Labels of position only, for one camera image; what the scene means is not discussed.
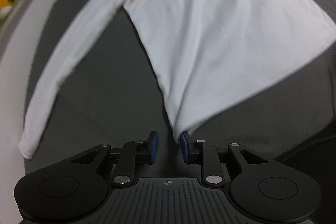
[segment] white fabric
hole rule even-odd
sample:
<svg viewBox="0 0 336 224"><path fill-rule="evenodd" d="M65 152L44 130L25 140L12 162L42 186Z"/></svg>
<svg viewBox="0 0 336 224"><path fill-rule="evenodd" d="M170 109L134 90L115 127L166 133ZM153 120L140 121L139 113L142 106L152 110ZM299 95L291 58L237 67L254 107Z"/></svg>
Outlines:
<svg viewBox="0 0 336 224"><path fill-rule="evenodd" d="M19 143L25 158L38 146L59 87L122 5L157 75L176 141L299 70L336 39L335 23L313 0L90 0L36 85Z"/></svg>

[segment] white shirt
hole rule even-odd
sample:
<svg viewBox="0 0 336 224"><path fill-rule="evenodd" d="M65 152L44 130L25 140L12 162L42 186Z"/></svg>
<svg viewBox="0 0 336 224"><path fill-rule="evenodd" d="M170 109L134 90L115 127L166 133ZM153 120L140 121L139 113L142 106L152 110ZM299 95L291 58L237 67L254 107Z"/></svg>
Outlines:
<svg viewBox="0 0 336 224"><path fill-rule="evenodd" d="M59 87L121 6L147 51L176 141L301 69L336 39L335 23L313 0L90 0L36 85L19 143L25 158L38 146Z"/></svg>

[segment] crosshair symbol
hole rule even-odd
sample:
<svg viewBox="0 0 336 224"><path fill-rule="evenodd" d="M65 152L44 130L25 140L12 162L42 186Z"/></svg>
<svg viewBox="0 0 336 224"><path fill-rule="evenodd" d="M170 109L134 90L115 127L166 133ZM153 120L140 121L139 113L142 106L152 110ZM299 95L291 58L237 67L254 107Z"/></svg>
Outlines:
<svg viewBox="0 0 336 224"><path fill-rule="evenodd" d="M173 182L172 181L170 181L170 180L166 180L165 182L164 182L164 184L166 184L166 185L170 185L170 184L172 184Z"/></svg>

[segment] dark gray tablecloth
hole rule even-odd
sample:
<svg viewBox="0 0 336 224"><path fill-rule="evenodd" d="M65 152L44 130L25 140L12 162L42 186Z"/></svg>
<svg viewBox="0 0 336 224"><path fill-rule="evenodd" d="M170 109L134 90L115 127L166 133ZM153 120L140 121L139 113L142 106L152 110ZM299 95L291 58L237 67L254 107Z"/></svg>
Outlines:
<svg viewBox="0 0 336 224"><path fill-rule="evenodd" d="M46 22L27 89L36 82L64 31L88 0L58 0ZM315 0L336 21L336 0ZM194 139L218 146L242 143L275 157L320 132L335 118L336 45L305 68L259 95L217 115ZM40 146L26 172L100 143L121 147L159 132L157 163L141 174L193 176L198 166L182 162L173 141L146 52L128 15L120 10L96 45L61 87Z"/></svg>

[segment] shirt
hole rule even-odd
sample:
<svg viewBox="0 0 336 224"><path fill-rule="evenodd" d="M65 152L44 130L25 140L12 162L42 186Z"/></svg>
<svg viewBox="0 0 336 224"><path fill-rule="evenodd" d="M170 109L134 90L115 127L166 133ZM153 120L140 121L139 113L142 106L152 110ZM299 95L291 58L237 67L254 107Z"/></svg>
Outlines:
<svg viewBox="0 0 336 224"><path fill-rule="evenodd" d="M25 158L38 147L59 87L122 6L157 76L176 142L182 131L192 133L301 69L336 39L335 23L313 0L90 0L36 85L19 143Z"/></svg>

